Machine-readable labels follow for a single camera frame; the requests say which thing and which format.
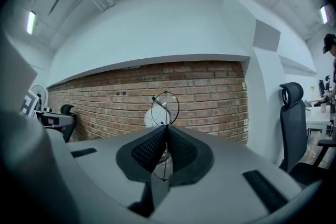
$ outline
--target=brick wall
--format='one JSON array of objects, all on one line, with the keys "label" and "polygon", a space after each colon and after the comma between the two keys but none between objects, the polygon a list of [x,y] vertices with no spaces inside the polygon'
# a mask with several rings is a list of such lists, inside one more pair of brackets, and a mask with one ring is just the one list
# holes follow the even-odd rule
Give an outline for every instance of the brick wall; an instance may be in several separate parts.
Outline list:
[{"label": "brick wall", "polygon": [[59,112],[72,104],[78,124],[72,141],[138,131],[152,96],[175,94],[180,113],[175,125],[247,143],[247,93],[240,62],[173,62],[112,70],[49,89],[48,106]]}]

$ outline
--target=fan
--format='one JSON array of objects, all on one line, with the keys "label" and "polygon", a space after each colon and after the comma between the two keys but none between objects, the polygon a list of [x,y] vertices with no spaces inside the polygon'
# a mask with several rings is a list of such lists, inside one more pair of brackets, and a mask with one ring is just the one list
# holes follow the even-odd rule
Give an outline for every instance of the fan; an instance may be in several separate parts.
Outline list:
[{"label": "fan", "polygon": [[32,87],[31,90],[34,94],[39,94],[41,99],[41,106],[43,106],[46,102],[46,91],[44,90],[44,88],[41,85],[35,85],[34,87]]}]

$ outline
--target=black cap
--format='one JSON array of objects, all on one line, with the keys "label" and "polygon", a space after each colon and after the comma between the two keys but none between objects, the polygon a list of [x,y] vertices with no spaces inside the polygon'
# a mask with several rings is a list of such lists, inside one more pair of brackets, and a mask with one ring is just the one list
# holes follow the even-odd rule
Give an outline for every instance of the black cap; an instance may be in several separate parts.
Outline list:
[{"label": "black cap", "polygon": [[332,45],[336,45],[336,36],[334,34],[326,34],[324,37],[323,53],[331,50]]}]

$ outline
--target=floor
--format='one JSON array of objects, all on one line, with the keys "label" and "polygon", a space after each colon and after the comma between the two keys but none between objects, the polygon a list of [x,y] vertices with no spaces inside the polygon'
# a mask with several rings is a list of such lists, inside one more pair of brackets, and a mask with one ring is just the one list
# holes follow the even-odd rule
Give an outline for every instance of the floor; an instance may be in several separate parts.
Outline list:
[{"label": "floor", "polygon": [[[310,138],[307,142],[309,148],[307,147],[306,153],[302,157],[300,162],[308,163],[308,164],[313,164],[315,162],[317,156],[320,154],[322,150],[322,147],[317,145],[319,140],[321,139],[331,139],[331,137],[327,136],[326,134],[322,135],[321,132],[319,131],[311,132]],[[328,149],[319,167],[329,168],[335,156],[336,156],[336,148]]]}]

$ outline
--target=person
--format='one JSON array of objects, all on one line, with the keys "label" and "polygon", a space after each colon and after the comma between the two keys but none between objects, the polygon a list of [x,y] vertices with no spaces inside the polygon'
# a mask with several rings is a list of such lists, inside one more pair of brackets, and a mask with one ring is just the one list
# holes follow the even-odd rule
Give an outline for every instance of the person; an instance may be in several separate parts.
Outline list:
[{"label": "person", "polygon": [[332,99],[336,94],[336,36],[334,34],[326,34],[324,37],[323,53],[330,52],[334,56],[334,73],[333,82],[335,83],[333,90],[329,94],[329,98]]}]

